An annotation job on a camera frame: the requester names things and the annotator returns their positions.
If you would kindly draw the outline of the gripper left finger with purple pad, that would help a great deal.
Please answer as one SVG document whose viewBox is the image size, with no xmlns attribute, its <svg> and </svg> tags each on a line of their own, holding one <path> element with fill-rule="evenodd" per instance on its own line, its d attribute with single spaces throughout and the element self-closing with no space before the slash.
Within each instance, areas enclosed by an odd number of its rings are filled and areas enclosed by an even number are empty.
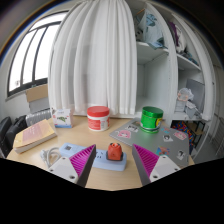
<svg viewBox="0 0 224 224">
<path fill-rule="evenodd" d="M 71 157 L 61 157 L 48 171 L 56 176 L 85 187 L 96 156 L 96 145 L 91 145 Z"/>
</svg>

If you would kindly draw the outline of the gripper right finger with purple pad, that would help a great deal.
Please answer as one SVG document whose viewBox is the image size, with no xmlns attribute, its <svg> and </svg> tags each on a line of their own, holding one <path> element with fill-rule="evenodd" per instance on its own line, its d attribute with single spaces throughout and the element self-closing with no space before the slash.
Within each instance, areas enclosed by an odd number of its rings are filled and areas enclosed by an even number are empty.
<svg viewBox="0 0 224 224">
<path fill-rule="evenodd" d="M 132 155 L 143 186 L 180 170 L 166 155 L 156 155 L 136 144 L 132 145 Z"/>
</svg>

